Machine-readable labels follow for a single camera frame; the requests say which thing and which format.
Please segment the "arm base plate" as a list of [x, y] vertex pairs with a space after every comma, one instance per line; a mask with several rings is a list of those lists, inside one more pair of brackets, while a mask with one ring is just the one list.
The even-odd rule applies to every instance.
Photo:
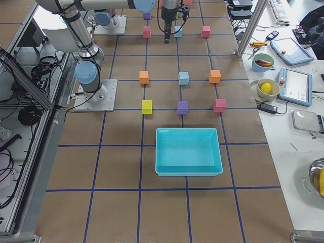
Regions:
[[107, 13], [97, 14], [94, 18], [96, 27], [94, 35], [121, 35], [125, 33], [127, 17], [115, 15], [110, 17]]
[[84, 92], [82, 86], [79, 85], [78, 92], [81, 92], [83, 94], [76, 97], [73, 111], [113, 111], [117, 84], [117, 79], [102, 79], [101, 88], [99, 91], [96, 92], [94, 97], [92, 97], [92, 94]]

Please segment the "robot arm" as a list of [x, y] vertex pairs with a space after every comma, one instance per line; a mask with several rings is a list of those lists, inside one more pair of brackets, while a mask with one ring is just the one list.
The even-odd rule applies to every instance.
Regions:
[[75, 76], [89, 103], [101, 102], [107, 96], [107, 89], [103, 87], [100, 77], [104, 54], [91, 38], [80, 11], [136, 9], [148, 13], [155, 6], [155, 1], [37, 1], [37, 3], [45, 10], [63, 18], [78, 46], [81, 61], [75, 68]]

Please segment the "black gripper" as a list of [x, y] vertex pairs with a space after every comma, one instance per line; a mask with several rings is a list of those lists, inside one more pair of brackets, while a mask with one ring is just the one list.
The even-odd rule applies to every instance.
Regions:
[[184, 1], [162, 0], [161, 4], [161, 17], [165, 20], [164, 25], [164, 43], [168, 44], [171, 36], [171, 22], [176, 20], [178, 13], [182, 14], [183, 21], [189, 17], [189, 5]]

